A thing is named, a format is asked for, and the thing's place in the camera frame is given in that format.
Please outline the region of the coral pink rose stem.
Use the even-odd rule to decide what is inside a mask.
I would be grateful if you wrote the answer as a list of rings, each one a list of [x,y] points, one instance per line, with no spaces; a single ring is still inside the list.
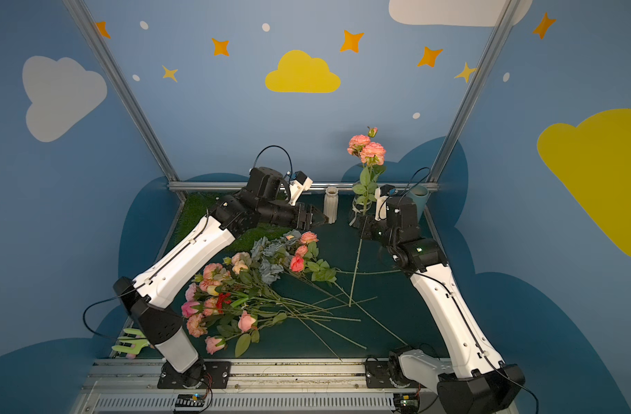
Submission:
[[[380,329],[388,333],[394,339],[398,340],[401,345],[408,344],[405,340],[403,340],[403,338],[398,336],[398,334],[393,332],[388,326],[380,322],[377,317],[374,317],[371,312],[366,310],[362,306],[360,300],[356,300],[353,297],[356,277],[359,274],[357,267],[359,265],[359,262],[355,263],[356,267],[353,272],[343,271],[338,267],[331,267],[331,265],[326,260],[319,257],[320,251],[317,245],[319,239],[318,236],[313,232],[306,232],[302,234],[300,238],[286,235],[286,241],[298,243],[296,248],[294,248],[294,255],[291,258],[289,265],[289,269],[292,274],[295,274],[297,276],[305,276],[305,274],[308,274],[311,283],[324,282],[326,284],[334,286],[344,297],[344,307],[356,308],[357,310],[362,312],[364,316],[369,318],[374,324],[379,326]],[[337,282],[337,276],[339,274],[351,275],[353,277],[351,286],[348,290],[344,289]]]

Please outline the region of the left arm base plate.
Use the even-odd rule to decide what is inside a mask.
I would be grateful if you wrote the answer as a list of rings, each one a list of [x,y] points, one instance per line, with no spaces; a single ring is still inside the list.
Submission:
[[[179,373],[169,362],[160,372],[159,389],[225,389],[229,383],[232,364],[226,361],[199,360],[184,373]]]

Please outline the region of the pink rose spray stem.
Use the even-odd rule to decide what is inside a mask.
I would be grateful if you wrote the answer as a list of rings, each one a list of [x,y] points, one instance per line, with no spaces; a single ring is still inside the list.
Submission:
[[[365,135],[354,136],[348,143],[348,153],[357,157],[361,165],[359,180],[353,185],[353,194],[363,196],[369,201],[376,202],[375,190],[379,187],[380,176],[385,171],[386,150],[382,144],[375,141],[378,128],[369,128]],[[360,264],[362,240],[358,246],[355,263]]]

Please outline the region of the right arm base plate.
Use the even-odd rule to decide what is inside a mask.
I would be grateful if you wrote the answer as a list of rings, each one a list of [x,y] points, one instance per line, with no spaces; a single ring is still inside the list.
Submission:
[[[419,385],[415,381],[409,381],[404,377],[399,377],[394,370],[394,366],[388,360],[380,360],[374,356],[367,357],[364,362],[365,383],[371,389],[406,389],[415,388]]]

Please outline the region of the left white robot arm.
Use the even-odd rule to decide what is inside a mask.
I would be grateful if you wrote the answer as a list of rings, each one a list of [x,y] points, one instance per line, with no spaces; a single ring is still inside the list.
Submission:
[[[189,279],[259,223],[310,230],[326,224],[327,220],[328,217],[313,205],[301,202],[290,205],[279,200],[262,201],[253,207],[227,195],[167,255],[134,279],[119,279],[113,290],[146,339],[172,369],[179,374],[189,374],[198,364],[198,352],[191,345],[180,316],[170,309]]]

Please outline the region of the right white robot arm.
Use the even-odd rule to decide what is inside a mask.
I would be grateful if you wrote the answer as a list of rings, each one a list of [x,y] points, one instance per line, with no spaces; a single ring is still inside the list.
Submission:
[[[522,369],[505,363],[467,307],[446,255],[436,240],[422,236],[409,220],[365,220],[360,236],[388,250],[429,308],[449,360],[417,348],[400,348],[389,358],[391,379],[416,382],[436,393],[447,413],[498,413],[510,408],[525,384]]]

